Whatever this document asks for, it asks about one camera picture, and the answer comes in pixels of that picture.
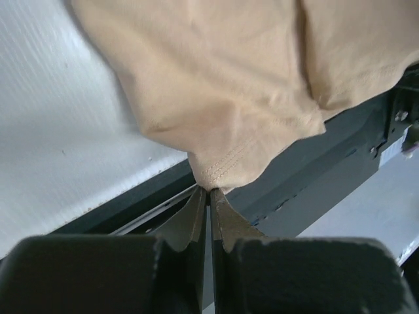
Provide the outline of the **beige t shirt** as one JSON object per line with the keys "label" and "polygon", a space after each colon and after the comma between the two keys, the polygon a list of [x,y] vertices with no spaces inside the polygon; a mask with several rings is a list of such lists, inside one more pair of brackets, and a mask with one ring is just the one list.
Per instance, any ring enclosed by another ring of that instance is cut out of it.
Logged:
{"label": "beige t shirt", "polygon": [[417,1],[73,1],[141,133],[196,182],[257,179],[418,63]]}

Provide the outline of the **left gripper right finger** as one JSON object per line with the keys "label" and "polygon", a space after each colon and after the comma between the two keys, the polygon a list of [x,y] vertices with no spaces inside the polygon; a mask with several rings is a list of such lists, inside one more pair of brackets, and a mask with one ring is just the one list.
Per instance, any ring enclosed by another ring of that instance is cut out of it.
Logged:
{"label": "left gripper right finger", "polygon": [[417,313],[391,252],[362,237],[268,237],[209,195],[216,313]]}

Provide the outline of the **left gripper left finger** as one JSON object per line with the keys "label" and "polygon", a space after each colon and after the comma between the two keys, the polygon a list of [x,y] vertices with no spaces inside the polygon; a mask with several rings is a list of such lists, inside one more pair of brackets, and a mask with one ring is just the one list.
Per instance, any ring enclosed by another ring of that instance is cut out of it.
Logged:
{"label": "left gripper left finger", "polygon": [[206,191],[149,235],[43,235],[1,264],[2,313],[200,313]]}

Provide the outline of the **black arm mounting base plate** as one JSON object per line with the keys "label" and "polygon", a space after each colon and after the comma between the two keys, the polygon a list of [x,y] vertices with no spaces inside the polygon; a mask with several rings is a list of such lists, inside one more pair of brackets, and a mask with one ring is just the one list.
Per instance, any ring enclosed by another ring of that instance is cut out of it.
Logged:
{"label": "black arm mounting base plate", "polygon": [[[253,183],[228,194],[252,225],[279,214],[295,236],[378,171],[418,117],[418,67],[396,86],[326,123],[327,131],[291,145]],[[140,233],[178,211],[196,185],[181,162],[58,229],[59,234]]]}

